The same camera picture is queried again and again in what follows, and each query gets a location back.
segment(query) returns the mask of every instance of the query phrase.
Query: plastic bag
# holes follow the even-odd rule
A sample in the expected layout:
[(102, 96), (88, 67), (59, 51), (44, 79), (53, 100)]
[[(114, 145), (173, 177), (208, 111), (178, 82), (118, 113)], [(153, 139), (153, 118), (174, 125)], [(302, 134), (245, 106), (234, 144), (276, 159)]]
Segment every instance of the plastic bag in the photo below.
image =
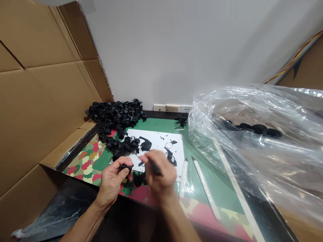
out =
[(41, 215), (24, 229), (12, 233), (22, 241), (43, 241), (65, 234), (96, 197), (92, 188), (68, 179)]
[[(242, 189), (323, 226), (323, 91), (271, 85), (225, 86), (194, 98), (189, 137), (217, 169), (221, 152)], [(272, 139), (236, 125), (262, 124)]]

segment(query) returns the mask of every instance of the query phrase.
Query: orange cable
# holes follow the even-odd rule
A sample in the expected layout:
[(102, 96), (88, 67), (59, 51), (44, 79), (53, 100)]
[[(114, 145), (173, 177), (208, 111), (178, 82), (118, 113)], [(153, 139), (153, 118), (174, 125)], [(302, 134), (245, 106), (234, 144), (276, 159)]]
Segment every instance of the orange cable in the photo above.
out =
[(268, 81), (266, 81), (264, 84), (269, 83), (270, 81), (272, 81), (273, 79), (275, 79), (277, 76), (283, 74), (288, 68), (290, 68), (290, 66), (298, 59), (298, 57), (300, 56), (302, 50), (308, 46), (308, 44), (316, 39), (321, 33), (323, 33), (323, 30), (321, 30), (320, 32), (318, 32), (316, 35), (314, 35), (310, 40), (308, 40), (300, 49), (299, 51), (295, 54), (294, 58), (292, 59), (292, 61), (287, 65), (286, 68), (284, 68), (281, 72), (279, 72), (278, 74), (274, 75), (272, 78), (270, 78)]

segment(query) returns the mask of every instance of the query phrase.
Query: cardboard box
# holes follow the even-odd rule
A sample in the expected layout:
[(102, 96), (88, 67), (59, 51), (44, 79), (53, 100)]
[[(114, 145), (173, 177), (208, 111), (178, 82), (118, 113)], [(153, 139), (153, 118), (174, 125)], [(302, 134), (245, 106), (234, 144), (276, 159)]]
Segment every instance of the cardboard box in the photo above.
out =
[(323, 37), (295, 63), (279, 86), (323, 90)]
[(67, 179), (53, 169), (94, 127), (85, 110), (113, 96), (77, 2), (4, 0), (0, 21), (0, 241), (15, 241)]

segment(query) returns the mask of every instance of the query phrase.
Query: hand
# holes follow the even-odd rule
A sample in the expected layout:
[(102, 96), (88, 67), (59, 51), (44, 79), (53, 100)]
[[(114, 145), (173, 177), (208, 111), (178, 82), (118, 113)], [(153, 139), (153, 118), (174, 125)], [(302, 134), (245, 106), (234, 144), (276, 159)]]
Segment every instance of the hand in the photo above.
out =
[[(163, 206), (174, 198), (177, 200), (174, 186), (177, 178), (176, 169), (165, 154), (162, 151), (151, 150), (139, 158), (145, 163), (147, 184), (157, 205)], [(156, 163), (163, 176), (157, 176), (152, 172), (149, 160)]]
[[(108, 209), (115, 203), (120, 191), (121, 183), (129, 174), (128, 168), (124, 168), (120, 171), (119, 167), (121, 164), (126, 164), (127, 166), (133, 165), (129, 157), (121, 156), (102, 172), (100, 190), (95, 199), (95, 204), (102, 209)], [(133, 171), (129, 174), (128, 179), (130, 181), (133, 180)]]

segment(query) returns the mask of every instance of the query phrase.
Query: power socket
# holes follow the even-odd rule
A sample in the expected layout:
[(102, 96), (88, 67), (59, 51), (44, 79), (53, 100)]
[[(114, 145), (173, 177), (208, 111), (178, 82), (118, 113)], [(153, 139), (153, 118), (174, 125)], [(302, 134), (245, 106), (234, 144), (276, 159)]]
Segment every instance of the power socket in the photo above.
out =
[(181, 106), (179, 109), (180, 113), (189, 113), (192, 109), (192, 106)]
[(178, 105), (169, 105), (169, 104), (166, 104), (166, 112), (178, 113), (179, 112), (179, 108), (180, 108), (180, 106), (178, 106)]
[(165, 104), (154, 104), (154, 111), (166, 112)]

